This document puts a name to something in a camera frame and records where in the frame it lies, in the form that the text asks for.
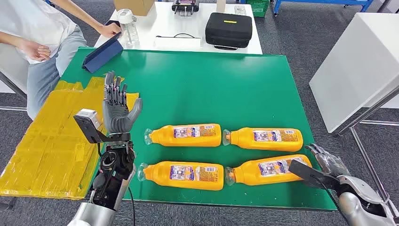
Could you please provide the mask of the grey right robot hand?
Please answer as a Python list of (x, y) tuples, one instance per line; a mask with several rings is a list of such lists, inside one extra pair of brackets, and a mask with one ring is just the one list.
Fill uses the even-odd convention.
[(305, 148), (312, 152), (324, 173), (334, 177), (351, 175), (341, 158), (330, 154), (323, 147), (310, 143)]

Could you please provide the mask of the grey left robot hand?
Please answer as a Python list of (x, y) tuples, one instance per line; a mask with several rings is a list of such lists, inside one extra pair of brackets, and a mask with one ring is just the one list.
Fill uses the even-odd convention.
[(131, 110), (128, 109), (127, 84), (120, 85), (121, 77), (115, 76), (115, 71), (105, 74), (103, 120), (110, 134), (129, 132), (142, 111), (143, 100), (137, 98)]

